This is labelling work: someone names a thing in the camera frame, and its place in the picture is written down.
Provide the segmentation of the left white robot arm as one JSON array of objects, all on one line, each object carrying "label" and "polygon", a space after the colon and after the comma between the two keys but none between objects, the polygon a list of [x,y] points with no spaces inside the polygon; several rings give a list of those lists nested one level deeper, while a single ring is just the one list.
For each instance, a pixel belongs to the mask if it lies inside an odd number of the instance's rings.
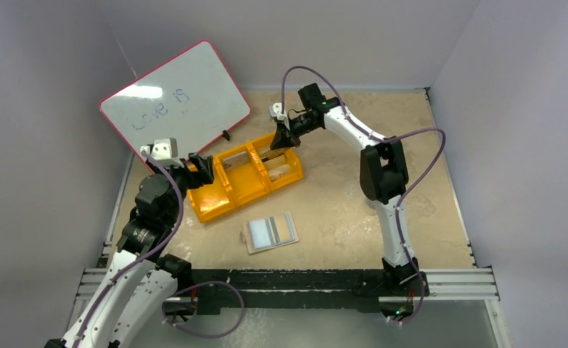
[{"label": "left white robot arm", "polygon": [[142,154],[153,174],[139,184],[110,266],[76,322],[46,347],[128,347],[156,307],[192,281],[189,262],[162,252],[181,226],[188,190],[213,183],[213,158]]}]

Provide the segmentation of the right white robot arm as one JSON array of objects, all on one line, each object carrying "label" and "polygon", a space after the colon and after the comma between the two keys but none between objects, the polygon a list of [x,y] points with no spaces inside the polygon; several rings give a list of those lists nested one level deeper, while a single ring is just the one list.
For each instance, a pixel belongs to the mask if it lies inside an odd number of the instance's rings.
[{"label": "right white robot arm", "polygon": [[378,215],[382,235],[383,279],[380,286],[408,294],[427,294],[428,285],[420,271],[405,222],[403,198],[409,182],[401,141],[387,138],[360,121],[340,98],[326,98],[317,84],[301,88],[301,113],[290,118],[283,102],[268,108],[276,124],[270,148],[288,149],[300,145],[301,136],[316,129],[330,131],[359,155],[361,191]]}]

